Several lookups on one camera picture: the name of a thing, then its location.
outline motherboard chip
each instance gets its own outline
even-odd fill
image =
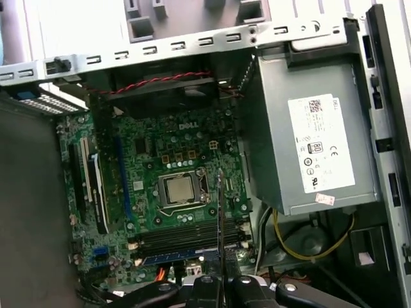
[[[167,181],[168,197],[172,203],[194,198],[191,177],[173,178]]]

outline green motherboard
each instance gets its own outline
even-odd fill
[[[118,111],[70,115],[57,125],[73,230],[71,261],[79,271],[107,266],[105,283],[111,287],[151,282],[157,265],[139,259],[146,251],[141,243],[152,241],[153,251],[164,255],[174,242],[186,249],[179,237],[187,239],[194,230],[203,228],[204,240],[216,240],[219,168],[225,174],[226,219],[242,221],[245,231],[236,256],[240,266],[248,265],[254,253],[250,205],[230,104],[148,119]],[[106,124],[109,132],[98,132]],[[92,174],[101,179],[99,194]],[[97,199],[103,218],[96,215]]]

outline black tool handle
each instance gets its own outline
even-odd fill
[[[169,307],[177,298],[179,287],[171,282],[158,281],[137,289],[104,308]]]
[[[277,301],[289,308],[359,308],[297,280],[283,280],[275,289]]]

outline small sticker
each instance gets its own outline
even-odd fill
[[[315,202],[326,205],[334,205],[335,197],[327,196],[326,194],[317,194],[315,196]]]
[[[355,185],[340,100],[332,94],[288,101],[304,192]]]
[[[124,291],[113,291],[113,294],[117,295],[117,296],[120,296],[120,297],[123,297],[125,292]]]

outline pcie slot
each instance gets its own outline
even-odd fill
[[[85,176],[85,186],[87,188],[87,197],[89,202],[92,202],[90,178],[89,178],[89,167],[87,161],[89,159],[89,140],[86,137],[80,138],[80,148],[82,149],[82,158],[83,158],[83,167],[84,167],[84,176]]]
[[[94,205],[94,215],[96,216],[97,230],[100,234],[108,234],[109,218],[105,208],[105,197],[103,188],[103,178],[101,177],[98,154],[90,155],[87,161],[90,172],[90,185],[92,190],[92,203]]]
[[[83,193],[82,171],[80,168],[80,158],[78,156],[78,148],[75,144],[69,144],[69,165],[71,178],[73,179],[74,198],[76,200],[76,208],[80,214],[80,219],[85,221],[85,202]]]
[[[127,182],[127,172],[124,163],[124,153],[123,153],[123,146],[121,144],[121,139],[118,136],[114,138],[114,144],[116,146],[119,170],[120,170],[120,178],[121,178],[121,185],[123,186],[123,195],[124,195],[124,210],[126,212],[127,218],[132,220],[132,209],[131,209],[131,201],[130,201],[130,194],[128,192],[128,182]]]

